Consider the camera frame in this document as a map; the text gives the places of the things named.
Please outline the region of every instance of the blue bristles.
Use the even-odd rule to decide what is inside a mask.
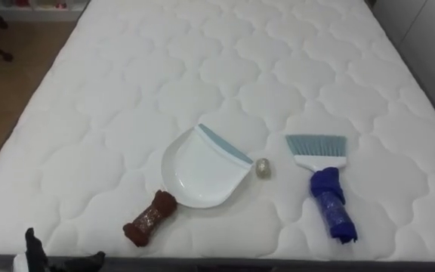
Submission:
[[[332,135],[286,135],[293,155],[302,156],[345,156],[347,139]]]

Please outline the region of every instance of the hand brush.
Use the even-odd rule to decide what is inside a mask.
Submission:
[[[295,162],[314,172],[310,190],[317,201],[332,238],[341,243],[356,241],[355,225],[345,210],[345,197],[338,181],[338,169],[347,164],[344,136],[286,135]]]

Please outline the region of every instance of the white mattress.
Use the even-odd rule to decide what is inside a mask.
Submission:
[[[213,209],[124,237],[202,122],[252,159]],[[348,137],[357,243],[329,238],[285,134]],[[435,111],[361,0],[93,0],[0,152],[0,254],[435,261]]]

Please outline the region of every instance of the blue fabric wrap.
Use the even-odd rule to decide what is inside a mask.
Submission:
[[[338,181],[338,168],[328,167],[317,171],[310,182],[311,193],[320,208],[332,238],[341,243],[357,240],[355,225],[345,210],[344,192]]]

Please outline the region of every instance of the wooden floor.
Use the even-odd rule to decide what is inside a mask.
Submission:
[[[0,146],[75,26],[74,22],[9,24],[9,29],[0,29],[0,48],[14,55],[12,63],[0,57]]]

